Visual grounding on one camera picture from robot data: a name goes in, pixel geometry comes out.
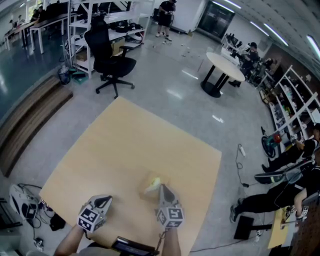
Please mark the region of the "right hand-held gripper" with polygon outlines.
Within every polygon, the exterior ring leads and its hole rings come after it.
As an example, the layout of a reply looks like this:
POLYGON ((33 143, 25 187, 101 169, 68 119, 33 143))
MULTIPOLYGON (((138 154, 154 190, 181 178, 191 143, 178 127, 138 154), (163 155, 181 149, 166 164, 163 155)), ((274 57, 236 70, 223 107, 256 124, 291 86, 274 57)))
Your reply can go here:
POLYGON ((181 207, 179 198, 174 190, 169 186, 161 184, 158 189, 158 207, 156 218, 164 229, 178 228, 184 223, 184 211, 181 207), (165 201, 173 207, 164 207, 165 201))

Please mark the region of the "white tissue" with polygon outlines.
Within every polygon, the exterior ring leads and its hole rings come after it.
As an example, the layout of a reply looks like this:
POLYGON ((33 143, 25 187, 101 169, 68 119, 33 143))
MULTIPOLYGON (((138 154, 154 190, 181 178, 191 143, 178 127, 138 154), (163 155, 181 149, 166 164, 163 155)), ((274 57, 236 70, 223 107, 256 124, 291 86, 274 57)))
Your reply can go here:
POLYGON ((155 177, 147 186, 147 188, 144 190, 144 194, 148 194, 154 191, 157 191, 159 187, 161 186, 161 178, 160 177, 155 177))

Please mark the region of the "person's left forearm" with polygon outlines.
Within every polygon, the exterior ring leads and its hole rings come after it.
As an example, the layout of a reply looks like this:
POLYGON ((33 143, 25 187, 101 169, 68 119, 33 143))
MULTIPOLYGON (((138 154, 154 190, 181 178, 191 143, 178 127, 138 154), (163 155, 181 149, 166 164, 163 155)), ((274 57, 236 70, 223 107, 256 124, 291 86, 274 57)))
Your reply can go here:
POLYGON ((83 235, 84 230, 78 225, 75 225, 67 234, 67 236, 60 242, 54 252, 54 256, 70 256, 75 254, 78 250, 83 235))

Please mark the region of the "person's right forearm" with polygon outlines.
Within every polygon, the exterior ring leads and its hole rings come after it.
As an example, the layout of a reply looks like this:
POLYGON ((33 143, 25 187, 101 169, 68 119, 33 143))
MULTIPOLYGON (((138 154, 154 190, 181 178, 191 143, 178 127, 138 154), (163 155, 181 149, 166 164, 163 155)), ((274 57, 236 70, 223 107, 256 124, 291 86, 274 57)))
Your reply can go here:
POLYGON ((181 256, 177 228, 171 228, 166 231, 161 256, 181 256))

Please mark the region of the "black bag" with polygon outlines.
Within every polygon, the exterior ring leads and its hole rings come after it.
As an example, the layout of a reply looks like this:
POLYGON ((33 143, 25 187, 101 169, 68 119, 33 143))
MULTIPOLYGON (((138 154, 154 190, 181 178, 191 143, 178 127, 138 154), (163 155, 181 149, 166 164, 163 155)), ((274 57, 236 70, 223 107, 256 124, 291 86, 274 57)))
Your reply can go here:
POLYGON ((65 220, 62 219, 57 213, 53 215, 53 217, 50 219, 50 228, 53 232, 61 230, 65 227, 65 220))

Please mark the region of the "black chest-mounted device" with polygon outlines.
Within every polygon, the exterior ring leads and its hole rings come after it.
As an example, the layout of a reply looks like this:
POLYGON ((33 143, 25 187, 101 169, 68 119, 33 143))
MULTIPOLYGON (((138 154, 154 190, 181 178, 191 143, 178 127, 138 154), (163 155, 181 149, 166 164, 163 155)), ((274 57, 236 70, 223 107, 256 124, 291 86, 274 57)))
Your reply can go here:
POLYGON ((119 252, 119 256, 157 256, 159 251, 152 246, 128 240, 118 236, 111 248, 119 252))

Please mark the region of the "white backpack device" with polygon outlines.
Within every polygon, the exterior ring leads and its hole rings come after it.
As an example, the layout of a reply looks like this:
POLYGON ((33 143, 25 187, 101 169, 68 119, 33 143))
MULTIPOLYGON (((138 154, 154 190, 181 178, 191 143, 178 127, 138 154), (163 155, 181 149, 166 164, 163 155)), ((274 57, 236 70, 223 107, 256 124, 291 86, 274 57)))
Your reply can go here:
POLYGON ((23 220, 33 220, 38 212, 39 201, 27 189, 12 184, 9 188, 9 204, 23 220))

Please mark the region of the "black metal stand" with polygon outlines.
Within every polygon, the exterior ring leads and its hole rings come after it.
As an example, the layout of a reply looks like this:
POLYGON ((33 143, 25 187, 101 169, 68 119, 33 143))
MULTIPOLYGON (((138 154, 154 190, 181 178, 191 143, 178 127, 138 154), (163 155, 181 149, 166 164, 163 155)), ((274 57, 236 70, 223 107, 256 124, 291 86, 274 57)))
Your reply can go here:
POLYGON ((6 208, 7 201, 0 197, 0 230, 7 230, 12 228, 21 227, 23 224, 15 221, 11 217, 9 210, 6 208))

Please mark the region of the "wooden step platform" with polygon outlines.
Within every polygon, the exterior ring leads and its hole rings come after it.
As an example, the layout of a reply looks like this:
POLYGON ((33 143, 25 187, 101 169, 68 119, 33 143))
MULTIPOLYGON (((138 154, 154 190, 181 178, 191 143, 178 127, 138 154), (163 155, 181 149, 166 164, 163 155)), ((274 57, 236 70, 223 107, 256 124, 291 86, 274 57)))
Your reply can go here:
POLYGON ((73 92, 50 76, 33 89, 0 126, 0 171, 9 177, 31 140, 73 97, 73 92))

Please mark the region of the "small wooden side table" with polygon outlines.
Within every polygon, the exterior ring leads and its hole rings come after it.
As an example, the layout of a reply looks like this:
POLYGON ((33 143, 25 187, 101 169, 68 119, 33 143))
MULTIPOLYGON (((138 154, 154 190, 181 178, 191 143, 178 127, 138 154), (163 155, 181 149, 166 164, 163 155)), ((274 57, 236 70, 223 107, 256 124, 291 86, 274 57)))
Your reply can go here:
POLYGON ((286 242, 290 228, 295 228, 296 222, 296 208, 294 206, 276 210, 267 248, 273 249, 283 245, 286 242))

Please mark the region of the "green flat box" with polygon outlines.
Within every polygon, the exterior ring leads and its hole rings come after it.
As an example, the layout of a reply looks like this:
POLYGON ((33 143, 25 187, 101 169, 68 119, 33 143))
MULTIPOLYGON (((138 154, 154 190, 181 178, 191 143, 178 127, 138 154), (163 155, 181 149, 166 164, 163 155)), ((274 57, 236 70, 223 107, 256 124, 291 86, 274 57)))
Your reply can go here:
POLYGON ((86 73, 80 71, 74 72, 71 77, 79 85, 83 84, 88 79, 86 73))

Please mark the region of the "black mesh waste bin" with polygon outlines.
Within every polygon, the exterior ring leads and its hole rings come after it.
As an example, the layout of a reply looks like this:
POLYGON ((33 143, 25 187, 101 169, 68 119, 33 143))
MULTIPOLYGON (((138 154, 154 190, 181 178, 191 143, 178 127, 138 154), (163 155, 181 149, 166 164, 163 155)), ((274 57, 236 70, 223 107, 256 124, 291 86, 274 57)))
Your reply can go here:
POLYGON ((69 73, 69 68, 67 66, 62 66, 59 70, 58 70, 58 77, 60 79, 61 84, 63 85, 67 85, 71 78, 70 78, 70 73, 69 73))

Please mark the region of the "round white table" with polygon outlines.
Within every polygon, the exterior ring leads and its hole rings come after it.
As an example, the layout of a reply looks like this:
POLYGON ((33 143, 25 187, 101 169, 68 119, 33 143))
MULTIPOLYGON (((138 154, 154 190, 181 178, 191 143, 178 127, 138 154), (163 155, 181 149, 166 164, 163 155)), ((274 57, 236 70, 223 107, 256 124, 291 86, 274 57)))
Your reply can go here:
POLYGON ((213 98, 221 97, 221 88, 225 85, 229 78, 234 79, 237 82, 244 82, 245 76, 241 70, 232 64, 231 61, 227 60, 223 56, 214 52, 207 52, 206 57, 211 62, 211 68, 206 74, 204 80, 200 83, 202 90, 213 98), (209 82, 209 78, 215 69, 222 72, 218 81, 213 84, 209 82))

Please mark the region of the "white cross-braced shelf rack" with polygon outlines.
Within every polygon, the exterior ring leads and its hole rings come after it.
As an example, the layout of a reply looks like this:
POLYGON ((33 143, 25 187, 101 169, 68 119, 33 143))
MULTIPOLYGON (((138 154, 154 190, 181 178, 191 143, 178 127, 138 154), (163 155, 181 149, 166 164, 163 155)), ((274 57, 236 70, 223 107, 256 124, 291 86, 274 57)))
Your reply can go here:
POLYGON ((295 140, 303 142, 313 138, 312 128, 320 123, 318 93, 309 88, 307 81, 290 65, 279 76, 271 76, 266 71, 257 87, 262 102, 271 112, 274 126, 274 131, 266 133, 279 132, 282 138, 275 155, 288 150, 295 140))

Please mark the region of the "long light-topped desk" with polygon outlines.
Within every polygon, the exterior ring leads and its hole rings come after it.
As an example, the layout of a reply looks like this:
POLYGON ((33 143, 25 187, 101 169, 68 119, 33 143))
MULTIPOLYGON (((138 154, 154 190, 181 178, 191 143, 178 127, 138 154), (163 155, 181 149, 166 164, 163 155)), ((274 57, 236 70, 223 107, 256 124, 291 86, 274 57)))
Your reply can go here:
POLYGON ((20 26, 17 26, 10 32, 6 33, 4 35, 4 45, 5 48, 10 51, 11 50, 11 44, 9 37, 14 35, 14 34, 19 34, 20 39, 22 39, 22 45, 25 48, 28 45, 28 36, 27 36, 27 29, 31 28, 32 26, 36 25, 38 23, 37 20, 29 22, 29 23, 24 23, 20 26))

